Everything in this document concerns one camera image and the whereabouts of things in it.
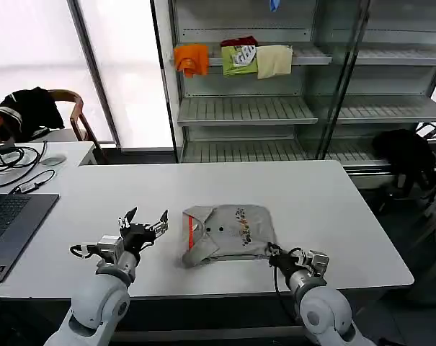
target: blue object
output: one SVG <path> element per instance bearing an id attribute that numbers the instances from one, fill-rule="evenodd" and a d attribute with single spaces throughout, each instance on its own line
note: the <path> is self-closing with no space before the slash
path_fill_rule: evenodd
<path id="1" fill-rule="evenodd" d="M 271 12 L 277 11 L 279 5 L 280 5 L 280 0 L 269 0 L 269 6 Z"/>

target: red stripe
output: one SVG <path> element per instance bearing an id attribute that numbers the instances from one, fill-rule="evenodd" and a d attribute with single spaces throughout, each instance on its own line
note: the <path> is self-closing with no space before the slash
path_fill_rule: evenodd
<path id="1" fill-rule="evenodd" d="M 189 216 L 189 249 L 194 246 L 194 230 L 192 229 L 192 216 Z"/>

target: white curtain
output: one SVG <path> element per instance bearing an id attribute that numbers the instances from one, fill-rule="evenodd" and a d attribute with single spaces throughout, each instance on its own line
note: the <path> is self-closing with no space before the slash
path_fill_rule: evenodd
<path id="1" fill-rule="evenodd" d="M 171 148 L 148 0 L 81 0 L 123 148 Z"/>
<path id="2" fill-rule="evenodd" d="M 112 140 L 66 0 L 0 0 L 0 102 L 34 87 L 80 94 L 98 140 Z M 58 104 L 66 127 L 72 107 Z"/>

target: orange cloth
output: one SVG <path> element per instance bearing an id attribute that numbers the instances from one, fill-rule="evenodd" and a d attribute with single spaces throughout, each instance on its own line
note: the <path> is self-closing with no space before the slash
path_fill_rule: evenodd
<path id="1" fill-rule="evenodd" d="M 206 45 L 183 45 L 174 49 L 176 70 L 184 71 L 186 77 L 208 74 L 208 47 Z"/>

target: laptop keyboard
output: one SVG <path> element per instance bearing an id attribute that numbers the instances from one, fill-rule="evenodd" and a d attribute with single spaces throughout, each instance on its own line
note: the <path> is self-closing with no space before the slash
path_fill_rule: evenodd
<path id="1" fill-rule="evenodd" d="M 29 201 L 30 196 L 6 196 L 0 202 L 0 236 L 8 229 L 9 225 L 19 215 Z"/>

